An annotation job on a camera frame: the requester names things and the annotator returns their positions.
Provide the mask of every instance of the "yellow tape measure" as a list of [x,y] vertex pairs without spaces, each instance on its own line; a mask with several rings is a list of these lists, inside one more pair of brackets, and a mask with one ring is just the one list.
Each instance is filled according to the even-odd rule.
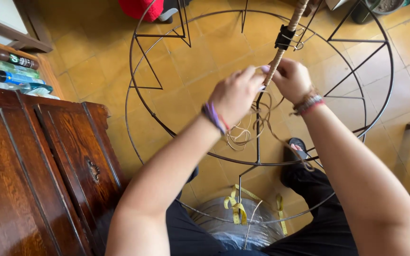
[[[235,195],[236,195],[236,190],[240,189],[240,186],[238,184],[235,184],[232,187],[232,193],[231,196],[228,196],[224,199],[224,207],[226,209],[229,209],[229,202],[231,203],[231,208],[233,210],[233,221],[234,224],[240,224],[240,216],[238,214],[238,209],[240,210],[241,214],[242,214],[242,224],[246,225],[248,224],[247,221],[247,214],[245,211],[245,208],[243,207],[243,205],[241,203],[237,203],[235,200]],[[262,199],[256,195],[254,195],[253,193],[249,192],[248,190],[241,188],[241,191],[246,193],[247,195],[251,196],[253,199],[257,200],[257,201],[262,201]],[[282,210],[283,210],[283,200],[282,200],[282,196],[280,194],[276,195],[276,211],[278,212],[279,215],[279,219],[283,218],[283,214],[282,214]],[[282,228],[282,233],[284,233],[284,236],[288,235],[288,230],[286,228],[286,223],[284,221],[280,222],[281,228]]]

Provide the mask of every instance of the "green bottle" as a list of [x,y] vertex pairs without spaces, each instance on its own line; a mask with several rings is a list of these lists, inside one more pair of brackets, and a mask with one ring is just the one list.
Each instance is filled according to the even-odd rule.
[[5,62],[5,61],[0,61],[0,70],[24,75],[24,76],[31,77],[31,78],[37,78],[37,79],[41,78],[37,70],[31,69],[29,67],[17,66],[17,65]]

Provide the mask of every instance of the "wooden cabinet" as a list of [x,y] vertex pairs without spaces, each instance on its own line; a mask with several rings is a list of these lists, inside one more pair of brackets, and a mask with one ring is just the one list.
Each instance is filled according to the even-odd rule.
[[0,255],[103,256],[127,185],[106,108],[0,89]]

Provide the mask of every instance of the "plant pot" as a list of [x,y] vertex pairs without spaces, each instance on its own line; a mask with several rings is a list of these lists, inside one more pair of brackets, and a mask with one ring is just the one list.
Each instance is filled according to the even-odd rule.
[[[374,6],[373,8],[373,3],[369,3],[368,0],[365,0],[366,5],[368,6],[369,9],[372,9],[373,14],[375,14],[376,17],[380,17],[383,15],[387,15],[393,12],[396,12],[398,9],[400,9],[405,1],[400,0],[396,6],[393,6],[391,10],[389,11],[380,11]],[[369,13],[368,9],[364,6],[362,2],[360,2],[354,11],[350,14],[352,20],[357,23],[357,24],[367,24],[371,21],[373,21],[373,16]]]

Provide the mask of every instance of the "soil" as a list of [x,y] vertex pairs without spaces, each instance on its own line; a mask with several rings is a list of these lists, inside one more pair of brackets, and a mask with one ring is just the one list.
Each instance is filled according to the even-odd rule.
[[393,11],[403,3],[404,0],[381,0],[379,5],[374,9],[377,12]]

